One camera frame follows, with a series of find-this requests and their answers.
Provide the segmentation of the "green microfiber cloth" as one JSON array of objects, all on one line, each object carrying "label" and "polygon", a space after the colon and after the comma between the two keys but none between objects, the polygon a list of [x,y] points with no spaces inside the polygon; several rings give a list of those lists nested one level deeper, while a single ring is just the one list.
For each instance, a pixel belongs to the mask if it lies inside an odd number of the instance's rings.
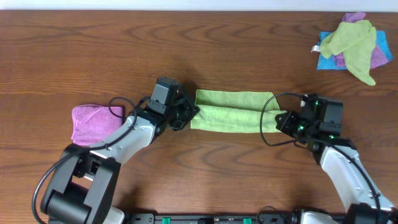
[{"label": "green microfiber cloth", "polygon": [[275,116],[282,114],[271,92],[197,90],[200,108],[192,129],[220,133],[276,133]]}]

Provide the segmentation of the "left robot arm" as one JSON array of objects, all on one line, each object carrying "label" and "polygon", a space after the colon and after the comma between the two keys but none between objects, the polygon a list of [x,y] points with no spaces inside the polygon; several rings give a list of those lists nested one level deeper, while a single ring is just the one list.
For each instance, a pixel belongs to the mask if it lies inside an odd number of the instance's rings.
[{"label": "left robot arm", "polygon": [[133,103],[115,132],[89,146],[64,149],[38,184],[49,181],[40,205],[38,193],[32,196],[35,219],[42,223],[44,213],[49,223],[125,223],[126,214],[112,205],[121,166],[166,129],[183,129],[199,110],[182,84],[158,78],[151,96]]}]

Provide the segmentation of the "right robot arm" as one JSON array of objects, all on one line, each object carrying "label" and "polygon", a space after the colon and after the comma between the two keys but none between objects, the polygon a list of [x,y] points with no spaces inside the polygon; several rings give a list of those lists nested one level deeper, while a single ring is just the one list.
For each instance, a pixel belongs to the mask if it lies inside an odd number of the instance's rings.
[{"label": "right robot arm", "polygon": [[344,223],[397,223],[397,207],[378,189],[362,165],[353,141],[341,138],[343,102],[301,97],[301,111],[276,116],[276,128],[306,145],[331,179],[345,208]]}]

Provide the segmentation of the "blue cloth in pile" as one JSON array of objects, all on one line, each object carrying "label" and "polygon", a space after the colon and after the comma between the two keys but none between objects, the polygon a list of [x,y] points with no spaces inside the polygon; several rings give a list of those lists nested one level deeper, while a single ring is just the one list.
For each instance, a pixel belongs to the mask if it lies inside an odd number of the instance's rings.
[{"label": "blue cloth in pile", "polygon": [[[389,59],[388,62],[390,62],[394,57],[389,49],[386,34],[383,30],[378,30],[376,32],[376,43],[382,47],[383,52]],[[330,58],[325,58],[320,55],[318,58],[317,70],[346,70],[346,67],[337,67],[335,61],[333,60],[333,56]]]}]

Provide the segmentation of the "folded purple cloth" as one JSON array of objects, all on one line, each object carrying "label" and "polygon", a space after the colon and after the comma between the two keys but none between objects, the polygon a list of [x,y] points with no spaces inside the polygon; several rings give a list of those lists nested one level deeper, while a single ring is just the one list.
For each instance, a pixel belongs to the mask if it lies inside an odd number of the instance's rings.
[{"label": "folded purple cloth", "polygon": [[81,146],[88,146],[104,140],[122,126],[123,109],[103,105],[85,104],[72,109],[73,132],[71,140]]}]

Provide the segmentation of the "green cloth on pile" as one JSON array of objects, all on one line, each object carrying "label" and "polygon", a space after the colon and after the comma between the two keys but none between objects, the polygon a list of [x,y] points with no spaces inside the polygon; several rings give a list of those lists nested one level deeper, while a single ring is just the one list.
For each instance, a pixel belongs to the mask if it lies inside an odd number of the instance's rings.
[{"label": "green cloth on pile", "polygon": [[345,67],[363,83],[374,86],[370,76],[371,56],[376,47],[376,28],[368,20],[341,22],[320,44],[325,58],[343,55]]}]

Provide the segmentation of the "purple cloth in pile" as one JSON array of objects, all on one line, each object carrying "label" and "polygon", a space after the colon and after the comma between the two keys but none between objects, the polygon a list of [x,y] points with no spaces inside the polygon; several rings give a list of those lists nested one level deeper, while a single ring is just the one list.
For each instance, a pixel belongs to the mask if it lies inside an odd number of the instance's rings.
[{"label": "purple cloth in pile", "polygon": [[[365,12],[349,12],[346,13],[342,19],[343,22],[357,22],[363,20],[366,16]],[[339,68],[345,67],[345,60],[343,54],[338,54],[333,56],[333,60],[336,63],[336,66]],[[383,52],[382,47],[376,43],[375,48],[372,51],[371,55],[371,64],[370,68],[376,68],[381,65],[386,64],[389,61],[387,55]]]}]

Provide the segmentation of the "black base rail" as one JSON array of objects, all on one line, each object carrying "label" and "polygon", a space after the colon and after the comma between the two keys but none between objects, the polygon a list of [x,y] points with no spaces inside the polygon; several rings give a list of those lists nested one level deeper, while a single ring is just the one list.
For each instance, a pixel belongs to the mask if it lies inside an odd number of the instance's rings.
[{"label": "black base rail", "polygon": [[136,213],[126,215],[127,224],[258,224],[258,223],[300,223],[294,213],[267,211],[256,215],[154,215]]}]

